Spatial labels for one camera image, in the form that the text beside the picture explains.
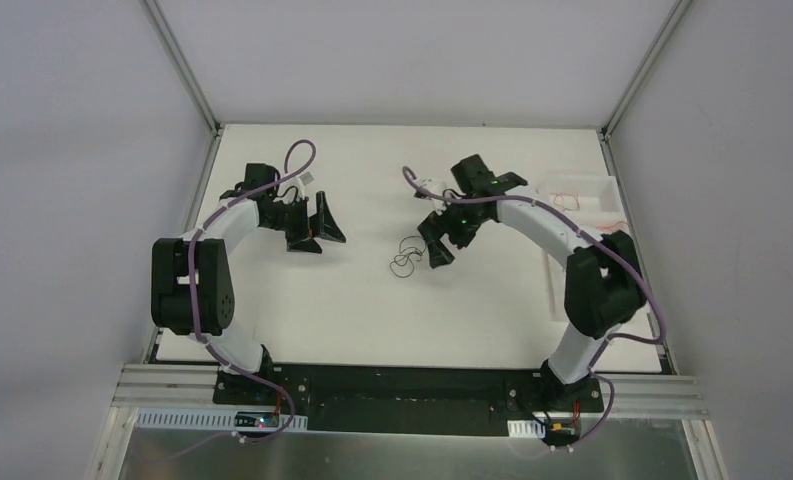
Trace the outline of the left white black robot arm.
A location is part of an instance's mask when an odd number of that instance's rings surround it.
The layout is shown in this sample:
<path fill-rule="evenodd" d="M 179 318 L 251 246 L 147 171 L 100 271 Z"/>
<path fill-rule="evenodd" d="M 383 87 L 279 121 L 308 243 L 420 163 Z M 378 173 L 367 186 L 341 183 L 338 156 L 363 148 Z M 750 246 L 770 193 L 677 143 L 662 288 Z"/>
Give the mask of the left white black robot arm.
<path fill-rule="evenodd" d="M 253 404 L 269 402 L 278 383 L 267 348 L 235 318 L 229 257 L 259 228 L 283 233 L 290 252 L 319 254 L 322 241 L 345 242 L 325 192 L 308 194 L 308 182 L 304 175 L 284 180 L 275 167 L 250 163 L 201 225 L 152 246 L 153 323 L 203 347 L 219 363 L 221 383 L 238 387 Z"/>

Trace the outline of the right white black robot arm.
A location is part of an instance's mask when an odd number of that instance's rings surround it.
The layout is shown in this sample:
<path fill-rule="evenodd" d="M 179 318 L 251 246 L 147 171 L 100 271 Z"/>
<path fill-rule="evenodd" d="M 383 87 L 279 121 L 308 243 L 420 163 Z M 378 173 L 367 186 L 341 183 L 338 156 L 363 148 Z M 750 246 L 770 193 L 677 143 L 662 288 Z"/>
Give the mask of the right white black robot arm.
<path fill-rule="evenodd" d="M 588 386 L 591 368 L 609 337 L 647 302 L 631 236 L 623 231 L 590 233 L 539 200 L 523 177 L 514 172 L 497 175 L 479 155 L 452 167 L 461 191 L 453 197 L 446 196 L 442 181 L 420 178 L 409 167 L 403 167 L 402 174 L 415 197 L 433 204 L 417 227 L 431 267 L 451 264 L 449 248 L 467 247 L 489 221 L 519 232 L 561 266 L 568 325 L 541 364 L 536 403 L 567 408 Z"/>

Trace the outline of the white foam compartment tray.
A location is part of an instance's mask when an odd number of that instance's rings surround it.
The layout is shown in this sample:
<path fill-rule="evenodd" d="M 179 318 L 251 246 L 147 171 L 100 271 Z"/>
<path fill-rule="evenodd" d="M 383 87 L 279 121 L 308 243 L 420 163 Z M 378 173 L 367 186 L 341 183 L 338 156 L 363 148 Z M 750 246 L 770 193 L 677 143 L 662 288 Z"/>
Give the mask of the white foam compartment tray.
<path fill-rule="evenodd" d="M 606 175 L 546 175 L 537 185 L 540 199 L 560 210 L 591 234 L 623 231 L 631 234 L 616 178 Z M 566 322 L 564 267 L 547 252 L 543 266 L 548 282 L 549 312 L 554 322 Z"/>

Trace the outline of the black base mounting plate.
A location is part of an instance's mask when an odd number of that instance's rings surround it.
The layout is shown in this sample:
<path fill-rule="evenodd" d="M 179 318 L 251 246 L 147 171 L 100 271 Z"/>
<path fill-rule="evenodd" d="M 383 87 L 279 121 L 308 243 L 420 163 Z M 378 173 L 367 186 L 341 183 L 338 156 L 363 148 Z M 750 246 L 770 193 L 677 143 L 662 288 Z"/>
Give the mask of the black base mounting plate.
<path fill-rule="evenodd" d="M 309 431 L 504 436 L 514 420 L 574 410 L 601 413 L 595 380 L 548 398 L 538 370 L 337 366 L 279 363 L 260 384 L 218 371 L 217 405 L 296 414 Z"/>

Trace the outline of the left green controller board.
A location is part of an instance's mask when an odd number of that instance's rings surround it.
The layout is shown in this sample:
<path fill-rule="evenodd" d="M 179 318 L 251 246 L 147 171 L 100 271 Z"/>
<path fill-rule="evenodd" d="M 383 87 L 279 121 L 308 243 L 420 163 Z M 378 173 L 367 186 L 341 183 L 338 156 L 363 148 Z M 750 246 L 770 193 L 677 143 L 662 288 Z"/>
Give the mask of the left green controller board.
<path fill-rule="evenodd" d="M 241 411 L 234 416 L 234 426 L 242 430 L 277 429 L 281 419 L 275 413 Z"/>

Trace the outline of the left aluminium corner post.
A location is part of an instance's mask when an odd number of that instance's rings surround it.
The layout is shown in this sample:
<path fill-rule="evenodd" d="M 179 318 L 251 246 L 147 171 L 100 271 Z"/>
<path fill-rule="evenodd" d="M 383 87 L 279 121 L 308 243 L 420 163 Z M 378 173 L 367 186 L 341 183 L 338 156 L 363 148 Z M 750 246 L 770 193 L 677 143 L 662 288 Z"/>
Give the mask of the left aluminium corner post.
<path fill-rule="evenodd" d="M 141 0 L 141 7 L 165 51 L 173 70 L 212 137 L 219 135 L 220 122 L 209 104 L 195 71 L 191 67 L 162 5 L 157 0 Z"/>

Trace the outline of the aluminium corner post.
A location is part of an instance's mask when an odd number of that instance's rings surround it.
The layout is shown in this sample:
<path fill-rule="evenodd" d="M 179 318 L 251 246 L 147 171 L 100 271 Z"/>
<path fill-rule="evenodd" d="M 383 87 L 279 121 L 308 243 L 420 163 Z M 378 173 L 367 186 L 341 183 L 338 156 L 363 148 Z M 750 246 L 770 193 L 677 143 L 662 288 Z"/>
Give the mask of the aluminium corner post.
<path fill-rule="evenodd" d="M 219 135 L 220 122 L 209 104 L 195 71 L 191 67 L 162 5 L 157 0 L 141 0 L 141 7 L 165 51 L 173 70 L 212 137 Z"/>
<path fill-rule="evenodd" d="M 676 0 L 672 3 L 655 37 L 645 51 L 641 62 L 636 67 L 629 83 L 601 128 L 601 134 L 605 141 L 609 141 L 619 127 L 662 52 L 693 5 L 693 0 Z"/>

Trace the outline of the aluminium front frame rail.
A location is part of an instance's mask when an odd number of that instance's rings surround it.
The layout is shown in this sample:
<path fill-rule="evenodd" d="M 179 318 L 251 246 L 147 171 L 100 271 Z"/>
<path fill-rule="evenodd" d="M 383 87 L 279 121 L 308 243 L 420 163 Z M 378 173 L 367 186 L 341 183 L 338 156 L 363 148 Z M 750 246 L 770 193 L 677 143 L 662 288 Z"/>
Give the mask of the aluminium front frame rail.
<path fill-rule="evenodd" d="M 209 408 L 215 365 L 127 364 L 114 391 L 113 407 Z M 694 377 L 606 374 L 615 389 L 613 418 L 708 420 L 709 409 Z"/>

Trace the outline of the right aluminium corner post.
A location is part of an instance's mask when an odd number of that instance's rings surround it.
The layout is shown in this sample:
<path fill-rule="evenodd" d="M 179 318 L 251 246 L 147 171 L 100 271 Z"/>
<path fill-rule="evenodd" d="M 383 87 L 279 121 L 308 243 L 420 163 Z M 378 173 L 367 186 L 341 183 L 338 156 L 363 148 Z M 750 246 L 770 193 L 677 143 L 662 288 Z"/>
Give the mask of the right aluminium corner post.
<path fill-rule="evenodd" d="M 641 62 L 636 67 L 629 83 L 601 128 L 601 134 L 605 141 L 609 141 L 619 127 L 662 52 L 693 5 L 693 0 L 676 0 L 672 3 L 655 37 L 645 51 Z"/>

